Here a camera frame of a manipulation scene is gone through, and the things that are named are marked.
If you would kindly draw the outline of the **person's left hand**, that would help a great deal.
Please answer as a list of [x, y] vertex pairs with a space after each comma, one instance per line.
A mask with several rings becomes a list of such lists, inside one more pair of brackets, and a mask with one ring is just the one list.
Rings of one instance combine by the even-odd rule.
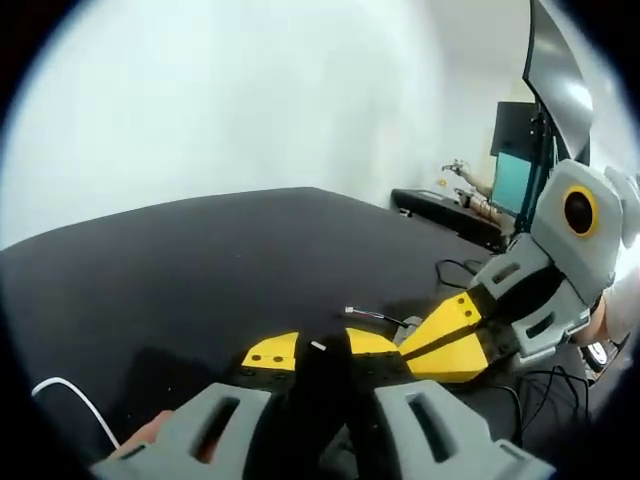
[[173, 413], [173, 410], [163, 410], [159, 412], [152, 420], [141, 426], [129, 439], [116, 448], [109, 457], [119, 458], [141, 444], [154, 443], [160, 428], [171, 418]]

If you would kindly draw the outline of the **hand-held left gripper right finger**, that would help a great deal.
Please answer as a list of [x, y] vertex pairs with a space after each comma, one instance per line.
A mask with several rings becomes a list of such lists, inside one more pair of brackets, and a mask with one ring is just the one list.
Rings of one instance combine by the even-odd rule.
[[342, 479], [550, 479], [555, 469], [433, 380], [387, 338], [347, 328], [324, 339], [337, 394], [330, 461]]

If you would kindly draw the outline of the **person's right hand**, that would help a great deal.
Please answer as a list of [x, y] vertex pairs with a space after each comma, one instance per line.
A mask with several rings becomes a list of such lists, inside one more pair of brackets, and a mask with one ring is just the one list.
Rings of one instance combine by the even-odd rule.
[[579, 346], [587, 346], [608, 338], [606, 328], [606, 302], [604, 294], [598, 298], [598, 302], [590, 310], [590, 320], [586, 327], [576, 332], [571, 341]]

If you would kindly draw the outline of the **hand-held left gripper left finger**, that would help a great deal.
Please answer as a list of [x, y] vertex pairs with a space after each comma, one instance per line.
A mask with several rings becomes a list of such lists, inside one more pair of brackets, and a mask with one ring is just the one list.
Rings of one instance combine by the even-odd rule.
[[227, 383], [175, 410], [153, 442], [108, 458], [97, 479], [305, 479], [322, 452], [296, 383], [298, 333], [260, 341]]

